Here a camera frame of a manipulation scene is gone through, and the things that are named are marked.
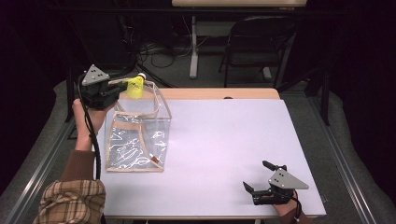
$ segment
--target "person's arm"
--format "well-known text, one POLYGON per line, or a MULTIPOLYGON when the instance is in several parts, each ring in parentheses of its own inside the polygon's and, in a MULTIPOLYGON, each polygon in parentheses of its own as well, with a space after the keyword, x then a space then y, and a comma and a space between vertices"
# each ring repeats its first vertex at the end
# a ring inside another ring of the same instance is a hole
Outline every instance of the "person's arm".
MULTIPOLYGON (((294 191, 293 197, 297 198, 297 193, 294 191)), ((279 215, 280 223, 282 224, 310 224, 312 219, 308 218, 304 212, 300 214, 299 221, 294 218, 297 209, 297 202, 290 200, 286 204, 273 204, 277 214, 279 215)))
MULTIPOLYGON (((105 110, 88 109, 95 133, 112 106, 105 110)), ((105 186, 100 180, 93 180, 92 140, 79 99, 73 103, 73 111, 78 132, 75 150, 69 156, 61 179, 45 189, 34 223, 100 223, 105 186)))

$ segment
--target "white tabletop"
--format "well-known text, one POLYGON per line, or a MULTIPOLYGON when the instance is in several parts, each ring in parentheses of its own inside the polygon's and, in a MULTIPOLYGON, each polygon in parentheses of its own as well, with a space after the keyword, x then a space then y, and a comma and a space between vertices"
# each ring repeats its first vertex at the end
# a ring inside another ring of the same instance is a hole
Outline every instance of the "white tabletop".
MULTIPOLYGON (((282 100, 168 100, 172 111, 162 173, 113 173, 102 161, 105 215, 144 219, 226 219, 276 216, 254 205, 243 181, 268 189, 266 160, 288 165, 309 189, 299 199, 309 216, 326 214, 288 109, 282 100)), ((98 134, 105 159, 105 130, 98 134)))
POLYGON ((306 0, 173 0, 174 7, 305 7, 306 0))

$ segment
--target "transparent container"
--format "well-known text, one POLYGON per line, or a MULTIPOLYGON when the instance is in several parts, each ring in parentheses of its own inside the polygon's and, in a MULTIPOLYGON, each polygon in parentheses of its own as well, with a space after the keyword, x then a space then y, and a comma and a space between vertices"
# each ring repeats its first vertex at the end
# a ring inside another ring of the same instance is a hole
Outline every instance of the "transparent container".
POLYGON ((172 115, 161 91, 145 81, 140 99, 122 93, 106 130, 106 169, 161 172, 172 115))

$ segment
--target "yellow object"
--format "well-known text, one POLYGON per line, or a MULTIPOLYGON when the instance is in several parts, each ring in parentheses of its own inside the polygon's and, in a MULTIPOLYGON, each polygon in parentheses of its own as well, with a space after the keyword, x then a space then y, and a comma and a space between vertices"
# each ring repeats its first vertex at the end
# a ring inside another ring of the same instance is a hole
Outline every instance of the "yellow object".
POLYGON ((133 99, 140 99, 143 95, 143 83, 145 79, 146 76, 139 73, 137 77, 126 80, 126 82, 128 82, 128 87, 125 93, 133 99))

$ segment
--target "black cable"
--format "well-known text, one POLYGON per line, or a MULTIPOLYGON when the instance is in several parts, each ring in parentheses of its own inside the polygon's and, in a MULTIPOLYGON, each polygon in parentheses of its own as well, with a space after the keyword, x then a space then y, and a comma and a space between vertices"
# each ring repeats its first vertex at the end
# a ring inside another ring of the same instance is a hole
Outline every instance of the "black cable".
POLYGON ((85 106, 84 101, 82 100, 80 83, 83 78, 84 78, 84 76, 82 75, 78 79, 78 97, 81 101, 82 109, 84 110, 84 113, 85 113, 85 124, 87 125, 88 131, 90 131, 90 138, 92 141, 92 145, 94 147, 94 153, 95 153, 95 158, 96 158, 96 176, 95 176, 95 178, 100 179, 101 159, 100 159, 99 144, 98 144, 98 140, 96 138, 95 130, 92 125, 90 114, 88 113, 87 106, 85 106))

